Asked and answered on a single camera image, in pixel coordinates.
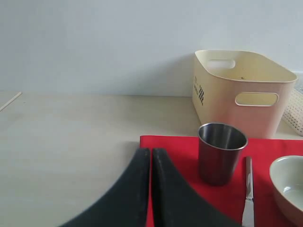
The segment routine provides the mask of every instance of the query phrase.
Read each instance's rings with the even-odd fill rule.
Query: table surface
[[[0,91],[0,106],[17,92]],[[58,226],[101,197],[140,135],[196,136],[191,98],[25,93],[0,112],[0,227]],[[281,121],[277,139],[298,139]]]

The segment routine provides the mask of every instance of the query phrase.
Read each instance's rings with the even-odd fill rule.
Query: knife handle
[[[246,198],[249,200],[254,198],[251,157],[246,157]]]

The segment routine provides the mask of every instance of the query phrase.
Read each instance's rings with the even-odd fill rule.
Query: wooden stick
[[[6,104],[4,104],[2,107],[0,107],[0,112],[5,109],[9,104],[11,104],[16,98],[18,98],[20,95],[22,95],[22,92],[18,92],[14,97],[12,97],[11,100],[9,100]]]

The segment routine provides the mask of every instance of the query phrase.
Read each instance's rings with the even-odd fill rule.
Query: white bowl
[[[282,213],[295,225],[303,226],[303,156],[275,160],[269,170],[274,197]]]

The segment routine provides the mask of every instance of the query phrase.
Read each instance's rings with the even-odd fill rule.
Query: metal cup
[[[199,174],[211,185],[227,184],[237,166],[247,137],[238,129],[223,123],[207,123],[198,129]]]

